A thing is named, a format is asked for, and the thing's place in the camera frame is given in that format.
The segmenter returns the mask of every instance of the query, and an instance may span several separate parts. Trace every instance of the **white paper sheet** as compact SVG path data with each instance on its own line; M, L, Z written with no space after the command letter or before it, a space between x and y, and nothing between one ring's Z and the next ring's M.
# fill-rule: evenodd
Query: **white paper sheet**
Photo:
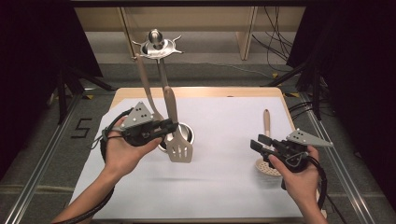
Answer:
M122 111L147 99L125 99L103 116L99 132ZM165 118L163 99L154 99ZM271 135L286 138L292 129L277 97L177 98L180 122L195 133L191 163L173 163L155 149L116 186L96 219L301 217L281 177L255 167L260 154L250 139L263 133L263 111L271 115ZM74 200L104 167L99 147L91 152L76 185Z

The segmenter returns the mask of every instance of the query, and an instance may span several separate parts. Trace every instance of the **slotted spatula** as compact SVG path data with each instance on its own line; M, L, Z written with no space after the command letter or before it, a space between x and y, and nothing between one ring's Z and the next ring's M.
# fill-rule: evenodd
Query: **slotted spatula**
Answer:
M166 86L163 90L168 116L173 122L178 122L175 94L169 86ZM184 139L180 126L173 133L173 138L166 143L166 151L172 162L191 162L192 144Z
M142 57L138 53L136 53L135 56L136 56L137 68L139 70L140 80L142 81L143 88L145 89L146 95L148 97L149 105L151 106L151 109L154 112L152 116L154 117L155 120L163 120L163 116L157 110L154 101L152 100L151 90L149 89L149 78L146 72L146 67L143 64Z

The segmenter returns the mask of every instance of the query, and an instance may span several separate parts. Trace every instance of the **human hand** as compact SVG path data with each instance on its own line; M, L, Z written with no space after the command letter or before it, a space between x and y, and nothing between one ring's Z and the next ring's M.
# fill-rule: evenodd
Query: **human hand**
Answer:
M124 118L115 123L115 127L121 126ZM118 131L111 131L108 137L121 136ZM117 179L128 175L136 167L139 161L150 151L156 148L162 139L156 138L141 147L133 147L122 137L113 137L107 140L106 165L104 171Z
M308 146L309 156L318 160L318 151ZM276 156L269 156L270 162L282 174L286 190L297 205L317 203L318 170L312 163L308 163L305 170L300 173L291 172Z

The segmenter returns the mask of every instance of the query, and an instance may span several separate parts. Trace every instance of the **tripod leg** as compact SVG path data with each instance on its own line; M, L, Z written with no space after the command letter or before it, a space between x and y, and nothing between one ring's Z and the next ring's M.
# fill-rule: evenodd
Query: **tripod leg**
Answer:
M289 78L294 77L295 75L297 75L298 73L300 73L301 71L303 71L305 69L305 65L306 65L306 63L300 64L299 66L297 66L293 70L289 71L287 74L285 74L282 77L272 81L270 84L268 84L268 87L275 87L275 86L281 84L282 82L288 80Z
M58 98L59 98L59 121L58 124L62 123L67 114L66 104L66 93L64 89L64 71L60 71L58 74Z
M313 88L314 88L314 92L313 92L313 97L314 97L314 102L312 104L313 110L314 110L314 114L317 116L318 120L321 120L320 117L320 110L319 110L319 96L320 96L320 77L321 77L321 73L319 71L318 68L315 68L315 74L314 74L314 83L313 83Z
M95 84L95 85L97 85L97 86L103 88L103 89L106 90L106 91L116 91L116 90L118 89L118 88L114 88L114 87L112 87L112 86L106 84L105 82L103 82L103 81L97 79L96 77L92 77L92 76L89 76L89 75L83 73L82 71L78 70L77 68L73 68L73 67L70 67L70 66L69 66L69 67L67 67L67 69L68 69L72 74L75 74L75 75L77 75L78 77L82 77L82 78L84 78L84 79L90 81L91 83L93 83L93 84Z

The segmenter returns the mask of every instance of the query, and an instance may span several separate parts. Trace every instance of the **kitchen utensil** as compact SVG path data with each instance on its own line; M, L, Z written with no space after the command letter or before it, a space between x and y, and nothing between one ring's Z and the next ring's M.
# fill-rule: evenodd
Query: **kitchen utensil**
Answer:
M176 97L172 88L169 86L164 88L164 98L168 117L173 122L178 122ZM166 151L169 155L169 159L173 162L191 162L193 151L192 144L184 139L180 129L177 129L173 135L173 138L166 144Z
M182 122L178 123L178 128L180 129L181 135L183 136L184 139L186 139L189 143L193 144L194 143L194 139L195 139L195 134L194 131L192 130L192 128ZM166 143L169 142L170 140L172 140L173 135L171 133L169 133L168 135L166 135L165 140L163 142L160 143L160 145L158 146L158 148L164 152L166 152Z
M267 137L271 137L271 120L270 120L270 111L268 109L264 110L264 134ZM256 168L261 172L267 175L280 175L280 172L277 169L271 168L267 161L264 161L262 158L256 160Z
M140 76L140 80L142 81L143 84L143 88L145 89L146 95L148 97L148 102L149 105L151 106L152 111L154 112L152 114L153 118L155 120L163 120L163 116L160 114L160 112L157 110L157 108L155 107L154 101L152 100L152 96L151 96L151 90L149 88L149 79L148 79L148 75L147 75L147 71L146 71L146 67L143 64L143 60L142 57L140 56L140 54L136 53L136 63L137 63L137 68L139 70L139 76Z
M140 45L140 54L142 57L156 60L163 89L165 86L168 86L165 62L163 58L171 55L172 53L183 53L176 49L176 41L180 38L181 36L174 40L164 39L163 34L159 30L153 29L148 33L148 41L145 43L140 44L133 41L134 44Z

